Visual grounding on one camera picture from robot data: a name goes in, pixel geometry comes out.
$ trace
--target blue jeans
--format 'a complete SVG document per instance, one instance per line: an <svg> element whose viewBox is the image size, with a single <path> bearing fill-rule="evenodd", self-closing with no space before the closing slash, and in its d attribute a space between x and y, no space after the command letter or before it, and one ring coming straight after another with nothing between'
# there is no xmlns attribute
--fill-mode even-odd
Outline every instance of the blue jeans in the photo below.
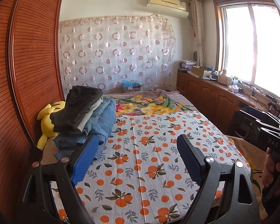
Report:
<svg viewBox="0 0 280 224"><path fill-rule="evenodd" d="M55 158L59 160L64 156L70 156L77 143L83 144L88 134L93 134L99 139L99 148L94 159L99 159L115 121L116 102L114 99L104 97L100 106L93 111L81 134L60 133L53 139L56 147L59 149L58 153L54 155Z"/></svg>

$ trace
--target bed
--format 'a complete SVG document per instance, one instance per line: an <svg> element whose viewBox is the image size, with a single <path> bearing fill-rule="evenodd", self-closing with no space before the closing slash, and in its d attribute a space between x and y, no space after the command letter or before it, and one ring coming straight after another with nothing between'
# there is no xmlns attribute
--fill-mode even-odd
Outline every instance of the bed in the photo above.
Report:
<svg viewBox="0 0 280 224"><path fill-rule="evenodd" d="M199 187L177 151L181 134L205 156L224 164L241 161L250 173L232 140L180 94L160 90L108 96L123 110L117 108L117 121L101 158L76 186L96 223L172 223L184 217ZM44 159L54 151L48 142ZM51 186L60 219L68 222L58 187L55 182ZM223 182L218 185L215 201L223 186Z"/></svg>

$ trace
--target white folded garment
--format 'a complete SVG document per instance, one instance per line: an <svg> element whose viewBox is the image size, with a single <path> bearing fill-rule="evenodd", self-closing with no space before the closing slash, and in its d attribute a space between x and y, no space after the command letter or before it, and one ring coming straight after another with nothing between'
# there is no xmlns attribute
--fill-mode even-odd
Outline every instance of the white folded garment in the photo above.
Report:
<svg viewBox="0 0 280 224"><path fill-rule="evenodd" d="M103 98L100 97L99 100L97 100L91 107L90 110L88 111L88 113L84 116L84 118L81 120L81 122L78 124L78 129L82 132L87 121L89 120L89 118L92 116L93 111L100 106L100 104L103 102Z"/></svg>

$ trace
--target air conditioner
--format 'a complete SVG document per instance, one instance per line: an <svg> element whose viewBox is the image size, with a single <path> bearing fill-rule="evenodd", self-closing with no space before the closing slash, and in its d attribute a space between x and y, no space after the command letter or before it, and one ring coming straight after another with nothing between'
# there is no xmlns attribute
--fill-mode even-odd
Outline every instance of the air conditioner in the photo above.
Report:
<svg viewBox="0 0 280 224"><path fill-rule="evenodd" d="M187 18L186 3L179 0L148 0L148 10L177 18Z"/></svg>

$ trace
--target window pane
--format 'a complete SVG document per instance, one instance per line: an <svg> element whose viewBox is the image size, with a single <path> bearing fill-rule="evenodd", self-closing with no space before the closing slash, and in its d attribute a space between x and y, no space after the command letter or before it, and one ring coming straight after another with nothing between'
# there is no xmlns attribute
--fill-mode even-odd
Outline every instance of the window pane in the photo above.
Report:
<svg viewBox="0 0 280 224"><path fill-rule="evenodd" d="M252 8L257 33L255 84L280 97L280 16L274 7Z"/></svg>
<svg viewBox="0 0 280 224"><path fill-rule="evenodd" d="M247 6L226 8L227 73L251 81L254 64L253 25Z"/></svg>

